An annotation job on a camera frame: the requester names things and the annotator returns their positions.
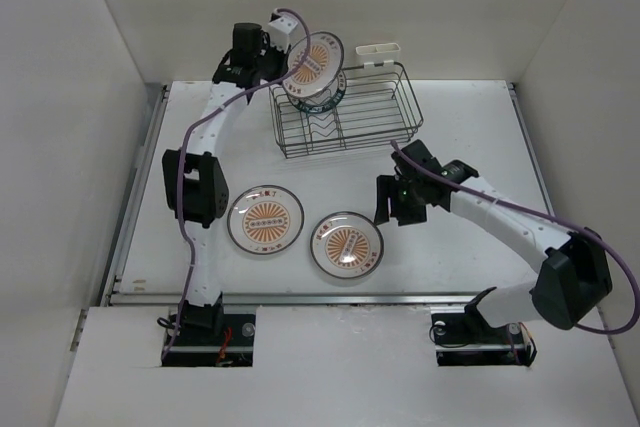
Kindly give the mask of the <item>red rim plate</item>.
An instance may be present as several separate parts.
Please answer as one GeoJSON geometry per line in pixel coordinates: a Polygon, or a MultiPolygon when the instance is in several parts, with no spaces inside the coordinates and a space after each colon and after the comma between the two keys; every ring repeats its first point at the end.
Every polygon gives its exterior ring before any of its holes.
{"type": "Polygon", "coordinates": [[[333,33],[318,31],[310,35],[310,50],[304,61],[301,61],[307,41],[300,40],[289,54],[288,69],[299,69],[282,82],[282,86],[290,96],[303,99],[319,94],[338,76],[344,61],[344,46],[333,33]]]}

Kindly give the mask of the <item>orange sunburst plate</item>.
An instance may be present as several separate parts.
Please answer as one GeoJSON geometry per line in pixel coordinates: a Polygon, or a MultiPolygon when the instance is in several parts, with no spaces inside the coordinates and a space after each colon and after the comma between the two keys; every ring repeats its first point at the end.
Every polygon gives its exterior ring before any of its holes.
{"type": "Polygon", "coordinates": [[[324,217],[309,241],[315,265],[338,280],[356,280],[381,264],[385,243],[379,228],[362,214],[341,211],[324,217]]]}
{"type": "Polygon", "coordinates": [[[302,203],[290,190],[261,185],[243,192],[231,205],[227,231],[242,251],[272,255],[289,248],[305,222],[302,203]]]}

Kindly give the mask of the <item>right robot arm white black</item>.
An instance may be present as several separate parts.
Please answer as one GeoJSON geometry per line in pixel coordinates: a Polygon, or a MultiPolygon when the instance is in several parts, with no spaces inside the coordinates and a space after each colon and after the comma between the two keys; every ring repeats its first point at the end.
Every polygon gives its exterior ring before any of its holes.
{"type": "Polygon", "coordinates": [[[536,275],[486,287],[468,302],[463,328],[470,338],[484,341],[499,328],[530,320],[578,328],[611,293],[607,251],[595,232],[514,203],[468,164],[440,163],[421,141],[395,148],[391,157],[394,174],[376,180],[376,223],[419,224],[427,208],[440,208],[484,230],[536,275]]]}

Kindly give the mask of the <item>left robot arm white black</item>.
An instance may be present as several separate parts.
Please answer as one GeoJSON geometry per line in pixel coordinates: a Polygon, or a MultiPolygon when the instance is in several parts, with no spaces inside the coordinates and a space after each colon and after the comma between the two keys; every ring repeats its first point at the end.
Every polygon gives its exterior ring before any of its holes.
{"type": "Polygon", "coordinates": [[[219,154],[253,95],[289,77],[292,68],[287,62],[297,28],[303,35],[309,33],[306,25],[290,14],[275,15],[265,27],[251,22],[235,24],[232,46],[214,71],[203,114],[187,128],[182,145],[162,156],[167,204],[189,252],[177,312],[158,320],[170,342],[185,331],[205,344],[223,334],[224,320],[217,314],[221,288],[206,266],[207,249],[212,245],[207,239],[209,229],[224,216],[229,203],[219,154]]]}

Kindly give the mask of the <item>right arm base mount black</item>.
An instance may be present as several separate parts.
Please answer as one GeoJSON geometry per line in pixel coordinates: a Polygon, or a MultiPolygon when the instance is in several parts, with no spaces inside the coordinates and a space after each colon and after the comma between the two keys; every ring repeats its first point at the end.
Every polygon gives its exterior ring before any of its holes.
{"type": "Polygon", "coordinates": [[[530,367],[538,353],[523,324],[491,327],[463,311],[432,311],[429,337],[439,367],[530,367]]]}

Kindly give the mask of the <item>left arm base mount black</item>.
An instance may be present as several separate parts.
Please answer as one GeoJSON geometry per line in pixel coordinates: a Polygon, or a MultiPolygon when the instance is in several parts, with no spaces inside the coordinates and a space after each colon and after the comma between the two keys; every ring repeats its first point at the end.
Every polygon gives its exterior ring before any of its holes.
{"type": "Polygon", "coordinates": [[[167,353],[161,353],[162,367],[244,368],[253,366],[254,314],[228,314],[212,328],[182,324],[167,353]]]}

